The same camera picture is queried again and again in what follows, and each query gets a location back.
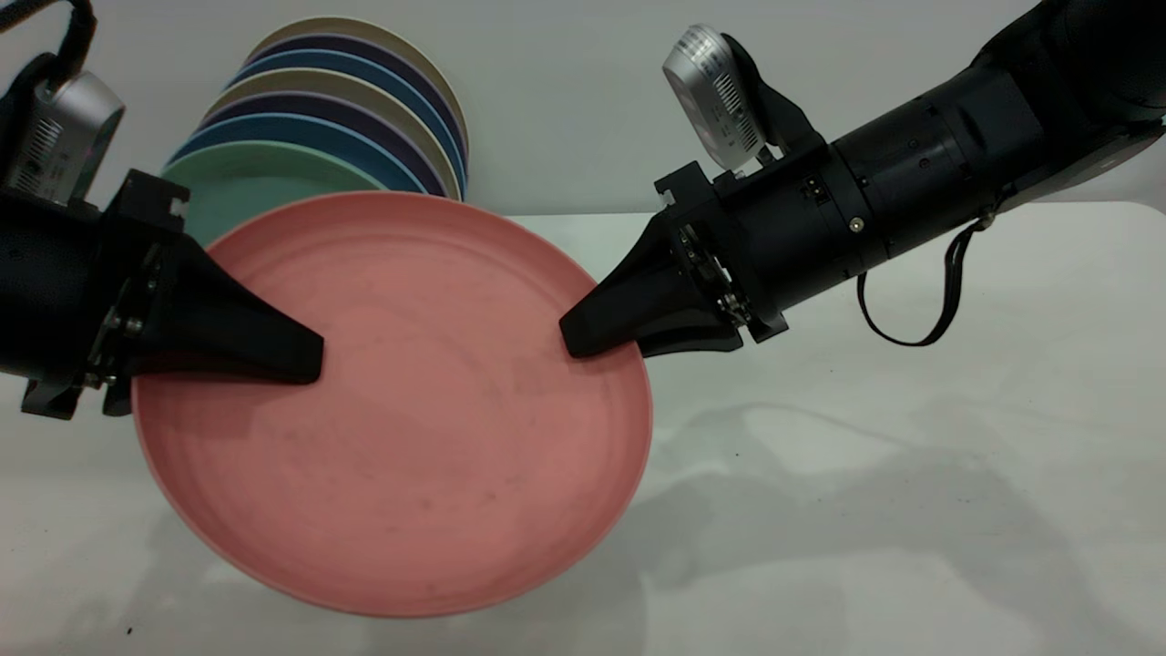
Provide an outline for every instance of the strap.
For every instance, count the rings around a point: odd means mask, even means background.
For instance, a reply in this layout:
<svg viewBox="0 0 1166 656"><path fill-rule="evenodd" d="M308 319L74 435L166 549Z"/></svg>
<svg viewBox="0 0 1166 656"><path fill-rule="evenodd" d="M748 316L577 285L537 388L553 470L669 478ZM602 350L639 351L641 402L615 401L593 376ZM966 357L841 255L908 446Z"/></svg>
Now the strap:
<svg viewBox="0 0 1166 656"><path fill-rule="evenodd" d="M996 214L988 214L981 218L976 223L964 227L951 240L951 245L948 246L947 254L943 258L943 310L940 312L940 319L932 327L932 332L918 343L895 340L879 330L879 326L874 324L874 319L871 318L870 310L866 309L866 273L861 273L858 275L858 306L862 308L863 317L866 319L866 324L871 326L871 331L874 331L874 334L879 338L900 347L929 347L940 341L940 338L951 326L956 310L960 309L960 292L963 287L963 256L968 253L968 245L971 244L971 237L976 232L988 230L995 218Z"/></svg>

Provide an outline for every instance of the green plate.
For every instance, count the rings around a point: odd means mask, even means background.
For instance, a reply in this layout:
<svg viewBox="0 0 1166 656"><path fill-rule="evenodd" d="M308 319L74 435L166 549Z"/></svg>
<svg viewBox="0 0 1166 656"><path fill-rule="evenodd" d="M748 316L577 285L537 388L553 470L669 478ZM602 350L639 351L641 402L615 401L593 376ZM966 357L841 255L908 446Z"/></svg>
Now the green plate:
<svg viewBox="0 0 1166 656"><path fill-rule="evenodd" d="M278 206L385 186L337 157L278 141L233 141L191 153L162 177L190 189L187 233L203 246Z"/></svg>

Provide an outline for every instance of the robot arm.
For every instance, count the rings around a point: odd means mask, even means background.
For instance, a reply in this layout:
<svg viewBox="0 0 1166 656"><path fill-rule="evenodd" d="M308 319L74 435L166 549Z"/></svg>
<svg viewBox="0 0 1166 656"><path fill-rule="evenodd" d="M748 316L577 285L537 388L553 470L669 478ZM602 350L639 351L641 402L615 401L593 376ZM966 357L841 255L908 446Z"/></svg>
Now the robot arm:
<svg viewBox="0 0 1166 656"><path fill-rule="evenodd" d="M0 7L0 33L54 0ZM69 419L108 386L213 372L286 383L319 378L323 339L251 294L183 233L190 192L132 170L110 205L85 202L124 107L80 70L97 21L73 0L61 49L0 98L0 373L28 379L24 412Z"/></svg>
<svg viewBox="0 0 1166 656"><path fill-rule="evenodd" d="M656 182L666 209L562 318L568 351L728 352L742 326L761 343L786 331L785 309L852 277L862 299L869 269L968 226L948 251L943 317L908 346L934 343L975 231L1161 136L1164 28L1160 2L1046 0L955 77L833 143L739 43L690 29L665 72L728 171L710 182L694 162ZM760 170L733 172L751 157Z"/></svg>

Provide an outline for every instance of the black cable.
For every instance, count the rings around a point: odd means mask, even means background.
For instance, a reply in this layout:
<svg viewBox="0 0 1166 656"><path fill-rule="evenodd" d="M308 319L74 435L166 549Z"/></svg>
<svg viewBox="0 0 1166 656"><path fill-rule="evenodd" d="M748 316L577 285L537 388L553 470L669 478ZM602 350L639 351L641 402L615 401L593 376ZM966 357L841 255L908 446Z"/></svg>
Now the black cable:
<svg viewBox="0 0 1166 656"><path fill-rule="evenodd" d="M0 34L8 31L27 21L57 0L13 0L0 7ZM49 85L58 86L80 72L85 57L89 55L93 33L97 30L97 19L93 16L93 5L90 0L69 0L72 15L69 28L57 50L57 61L49 71Z"/></svg>
<svg viewBox="0 0 1166 656"><path fill-rule="evenodd" d="M943 309L940 311L940 318L935 323L935 326L932 327L932 332L918 343L904 343L901 340L895 340L879 330L879 326L874 324L874 319L871 318L871 312L866 309L866 273L859 274L858 306L862 308L863 318L865 318L866 324L871 326L871 331L874 331L874 334L879 338L883 338L892 345L899 345L900 347L929 347L940 341L940 338L942 338L943 334L947 333L948 327L951 326L951 322L955 319L955 313L960 309L960 294L963 289L963 258L968 253L968 246L971 244L971 237L976 232L988 230L988 226L991 224L991 216L982 218L968 227L964 227L963 231L961 231L956 238L951 240L951 245L948 246L947 254L943 256Z"/></svg>
<svg viewBox="0 0 1166 656"><path fill-rule="evenodd" d="M0 7L0 33L8 31L56 1L57 0L13 0L13 2Z"/></svg>

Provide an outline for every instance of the table surface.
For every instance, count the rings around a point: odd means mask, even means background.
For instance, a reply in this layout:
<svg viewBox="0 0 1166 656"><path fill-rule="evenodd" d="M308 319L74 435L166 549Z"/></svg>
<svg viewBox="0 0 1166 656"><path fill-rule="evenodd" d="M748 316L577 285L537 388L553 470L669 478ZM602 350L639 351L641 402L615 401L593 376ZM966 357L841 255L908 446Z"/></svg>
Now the table surface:
<svg viewBox="0 0 1166 656"><path fill-rule="evenodd" d="M605 274L646 216L519 219ZM203 546L132 422L16 412L0 380L0 654L1160 655L1166 651L1166 218L1047 204L976 237L949 336L902 350L854 287L735 354L649 361L640 493L552 584L381 621L271 592ZM930 244L871 275L922 336Z"/></svg>

